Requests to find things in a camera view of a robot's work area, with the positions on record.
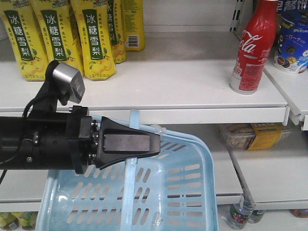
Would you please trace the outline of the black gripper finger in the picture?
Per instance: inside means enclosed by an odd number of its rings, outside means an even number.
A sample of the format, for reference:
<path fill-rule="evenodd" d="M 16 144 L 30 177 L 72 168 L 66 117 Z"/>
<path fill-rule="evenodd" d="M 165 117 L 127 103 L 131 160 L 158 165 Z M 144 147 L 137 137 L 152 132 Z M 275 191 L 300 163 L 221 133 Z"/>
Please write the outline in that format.
<path fill-rule="evenodd" d="M 129 128 L 102 117 L 95 165 L 102 170 L 128 158 L 147 158 L 161 151 L 158 134 Z"/>

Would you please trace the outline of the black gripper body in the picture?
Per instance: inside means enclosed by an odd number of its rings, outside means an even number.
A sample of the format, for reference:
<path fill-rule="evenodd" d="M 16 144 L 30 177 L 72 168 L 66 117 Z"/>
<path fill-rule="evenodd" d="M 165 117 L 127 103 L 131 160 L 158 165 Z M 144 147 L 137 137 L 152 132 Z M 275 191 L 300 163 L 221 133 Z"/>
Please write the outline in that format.
<path fill-rule="evenodd" d="M 84 174 L 93 132 L 89 109 L 73 106 L 70 113 L 49 112 L 44 115 L 43 124 L 39 169 L 73 169 Z"/>

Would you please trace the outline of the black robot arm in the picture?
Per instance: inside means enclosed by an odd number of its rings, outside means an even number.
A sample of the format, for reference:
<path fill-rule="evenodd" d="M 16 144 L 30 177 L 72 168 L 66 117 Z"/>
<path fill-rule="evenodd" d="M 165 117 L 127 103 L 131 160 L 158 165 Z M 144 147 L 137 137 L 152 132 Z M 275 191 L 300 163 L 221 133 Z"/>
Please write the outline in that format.
<path fill-rule="evenodd" d="M 85 92 L 81 72 L 58 61 L 49 63 L 45 81 L 21 117 L 0 119 L 2 170 L 72 169 L 84 174 L 128 158 L 158 155 L 158 134 L 95 119 L 80 106 Z"/>

